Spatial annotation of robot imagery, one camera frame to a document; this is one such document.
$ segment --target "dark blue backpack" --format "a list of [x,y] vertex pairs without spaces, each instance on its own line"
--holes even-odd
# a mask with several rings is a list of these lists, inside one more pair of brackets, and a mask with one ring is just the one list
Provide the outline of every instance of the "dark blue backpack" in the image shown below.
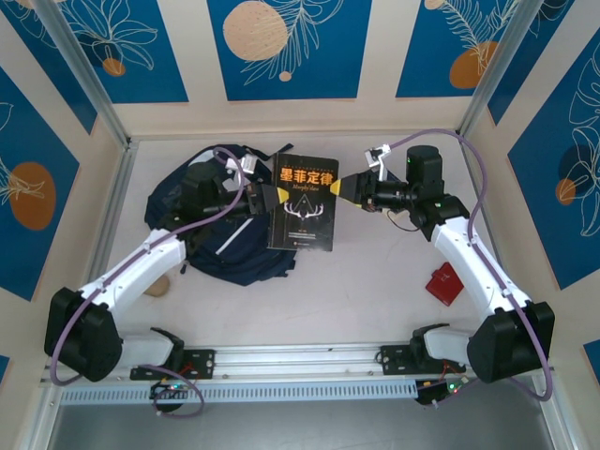
[[[266,161],[270,157],[261,151],[250,147],[234,144],[219,144],[203,149],[179,166],[167,178],[162,180],[148,197],[144,221],[153,229],[167,214],[181,195],[180,183],[183,180],[189,163],[194,159],[208,161],[218,170],[219,178],[229,183],[236,176],[235,172],[228,173],[225,166],[213,158],[212,150],[224,147],[233,152],[238,158],[248,153]],[[292,148],[291,144],[279,152]],[[252,182],[271,184],[271,171],[257,161],[253,175],[247,175]],[[198,270],[215,278],[224,279],[241,286],[247,286],[254,281],[264,281],[272,277],[286,277],[286,272],[292,270],[295,261],[295,251],[274,250],[267,248],[270,215],[253,216],[241,219],[227,217],[205,227],[206,238],[198,251],[187,255],[189,264]]]

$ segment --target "black cable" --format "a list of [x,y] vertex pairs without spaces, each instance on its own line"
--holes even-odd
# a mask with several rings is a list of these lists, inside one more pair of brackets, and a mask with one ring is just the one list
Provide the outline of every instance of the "black cable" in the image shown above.
[[392,210],[391,210],[391,209],[388,209],[388,210],[387,210],[387,214],[386,214],[386,215],[387,215],[387,218],[389,218],[389,219],[390,219],[390,222],[392,222],[392,224],[393,224],[393,225],[394,225],[396,228],[398,228],[398,229],[400,229],[400,230],[402,230],[402,231],[404,231],[404,232],[409,232],[409,233],[414,233],[414,232],[418,232],[418,231],[420,231],[420,230],[421,230],[420,228],[415,228],[414,230],[409,230],[408,228],[403,228],[403,227],[400,227],[400,226],[399,226],[399,225],[398,225],[398,224],[397,224],[397,223],[396,223],[396,222],[395,222],[395,221],[394,221],[394,220],[393,220],[393,219],[390,217],[390,213],[391,213],[391,212],[392,212]]

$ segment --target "red object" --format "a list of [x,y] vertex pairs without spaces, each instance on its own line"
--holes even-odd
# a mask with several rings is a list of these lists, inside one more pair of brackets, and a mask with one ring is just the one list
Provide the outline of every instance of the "red object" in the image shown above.
[[449,307],[458,297],[463,287],[450,262],[445,262],[442,267],[431,274],[431,281],[425,289]]

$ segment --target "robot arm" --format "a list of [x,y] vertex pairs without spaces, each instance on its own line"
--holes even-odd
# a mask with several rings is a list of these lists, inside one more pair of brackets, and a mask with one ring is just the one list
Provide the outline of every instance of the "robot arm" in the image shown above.
[[[534,304],[512,282],[475,230],[469,239],[469,212],[457,197],[444,193],[442,157],[437,148],[420,145],[408,150],[406,182],[387,180],[387,171],[381,165],[388,148],[366,152],[370,169],[377,172],[342,178],[331,186],[332,192],[369,212],[384,208],[408,210],[412,224],[454,267],[482,322],[474,334],[447,324],[416,330],[413,339],[421,342],[414,348],[424,353],[417,359],[443,359],[471,366],[486,383],[540,368],[531,337],[508,297],[512,294],[527,316],[546,357],[554,326],[548,304]],[[477,254],[475,245],[489,266]]]
[[[250,172],[254,164],[245,161],[247,158],[254,157],[245,157],[241,165]],[[190,165],[181,186],[177,205],[161,220],[159,229],[151,231],[123,261],[76,292],[63,288],[54,295],[44,344],[46,354],[53,355],[75,311],[94,295],[67,335],[59,356],[61,363],[92,382],[102,380],[117,367],[162,366],[165,361],[174,360],[173,368],[179,369],[174,352],[183,351],[181,339],[156,328],[143,335],[120,337],[117,324],[161,275],[196,251],[203,240],[202,232],[187,225],[223,211],[235,197],[235,192],[224,189],[210,163]],[[228,217],[264,214],[287,198],[282,189],[249,184]]]

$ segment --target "book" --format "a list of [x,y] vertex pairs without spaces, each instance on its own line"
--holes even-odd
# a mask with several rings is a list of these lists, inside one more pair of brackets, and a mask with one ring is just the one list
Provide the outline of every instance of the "book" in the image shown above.
[[338,180],[338,166],[327,157],[275,155],[273,184],[290,198],[271,213],[270,248],[333,249],[336,196],[329,188]]

